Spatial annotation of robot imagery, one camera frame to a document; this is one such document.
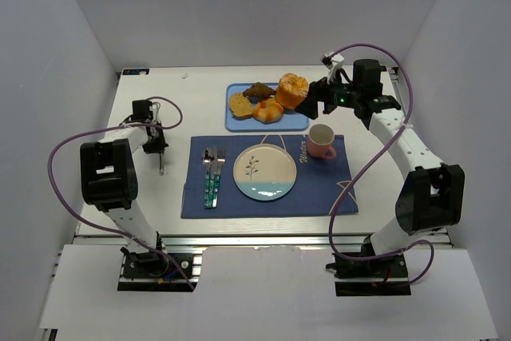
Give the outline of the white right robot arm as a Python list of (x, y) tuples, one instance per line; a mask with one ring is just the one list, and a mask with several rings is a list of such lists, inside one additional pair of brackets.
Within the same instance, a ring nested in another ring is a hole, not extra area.
[(329, 114), (338, 107), (353, 109), (355, 116), (382, 143), (402, 174), (404, 185), (395, 203), (395, 216), (368, 236), (359, 260), (396, 256), (423, 236), (454, 226), (461, 219), (465, 174), (434, 155), (408, 123), (408, 113), (391, 95), (385, 95), (382, 67), (374, 59), (360, 59), (348, 76), (340, 54), (324, 57), (326, 77), (309, 85), (307, 97), (295, 108), (315, 119), (318, 104)]

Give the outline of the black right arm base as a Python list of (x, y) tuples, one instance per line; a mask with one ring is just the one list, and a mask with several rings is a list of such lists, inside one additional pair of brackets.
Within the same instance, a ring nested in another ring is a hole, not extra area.
[(338, 297), (383, 297), (411, 295), (403, 255), (371, 261), (345, 260), (333, 255), (326, 269), (334, 273)]

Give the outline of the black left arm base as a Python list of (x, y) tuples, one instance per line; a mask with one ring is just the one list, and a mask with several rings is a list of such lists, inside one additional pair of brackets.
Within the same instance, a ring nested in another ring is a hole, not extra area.
[(176, 265), (153, 252), (133, 253), (122, 247), (123, 259), (117, 283), (118, 291), (134, 292), (192, 292), (196, 287), (193, 281), (192, 253), (169, 253)]

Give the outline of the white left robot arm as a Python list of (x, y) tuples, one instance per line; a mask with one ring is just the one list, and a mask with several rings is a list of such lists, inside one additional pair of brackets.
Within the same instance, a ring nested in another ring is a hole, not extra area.
[(84, 201), (103, 212), (124, 233), (127, 261), (150, 275), (161, 274), (168, 261), (159, 233), (145, 219), (137, 203), (138, 179), (133, 154), (142, 149), (163, 157), (168, 147), (159, 119), (158, 102), (132, 102), (132, 114), (124, 120), (141, 127), (115, 129), (100, 141), (80, 147), (81, 191)]

